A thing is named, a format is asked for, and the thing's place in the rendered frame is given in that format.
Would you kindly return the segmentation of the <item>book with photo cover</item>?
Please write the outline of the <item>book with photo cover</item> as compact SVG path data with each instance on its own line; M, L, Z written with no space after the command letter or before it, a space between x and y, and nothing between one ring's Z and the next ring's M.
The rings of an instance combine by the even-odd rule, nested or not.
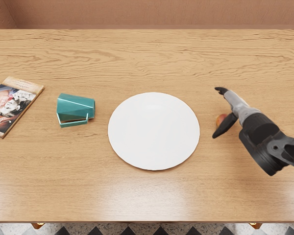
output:
M7 77L0 84L0 138L4 138L44 90L43 85Z

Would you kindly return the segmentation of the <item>white round plate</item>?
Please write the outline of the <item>white round plate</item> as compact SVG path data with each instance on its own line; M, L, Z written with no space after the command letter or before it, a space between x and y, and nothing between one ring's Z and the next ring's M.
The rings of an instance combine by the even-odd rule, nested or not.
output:
M115 153L131 166L165 170L193 154L200 125L181 99L165 93L142 93L126 99L113 111L108 138Z

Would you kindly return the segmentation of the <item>teal faceted mug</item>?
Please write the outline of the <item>teal faceted mug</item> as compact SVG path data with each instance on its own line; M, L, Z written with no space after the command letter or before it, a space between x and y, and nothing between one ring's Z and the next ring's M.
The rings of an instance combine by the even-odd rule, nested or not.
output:
M87 124L95 117L95 100L61 93L57 98L56 114L61 128Z

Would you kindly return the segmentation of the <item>small red yellow fruit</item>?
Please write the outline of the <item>small red yellow fruit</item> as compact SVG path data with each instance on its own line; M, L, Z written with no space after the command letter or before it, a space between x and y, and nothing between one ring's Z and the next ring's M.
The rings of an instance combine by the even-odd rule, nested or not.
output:
M216 118L216 127L218 128L221 123L225 120L225 118L228 116L228 114L220 114Z

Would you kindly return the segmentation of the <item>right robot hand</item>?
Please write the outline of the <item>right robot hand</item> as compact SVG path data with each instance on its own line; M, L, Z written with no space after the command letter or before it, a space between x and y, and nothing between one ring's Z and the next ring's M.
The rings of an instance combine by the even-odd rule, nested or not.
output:
M237 120L241 126L244 121L252 114L261 113L260 110L250 107L241 97L239 97L232 90L224 87L215 87L215 90L223 96L231 107L231 113L221 122L216 131L213 133L212 138L217 138L227 132Z

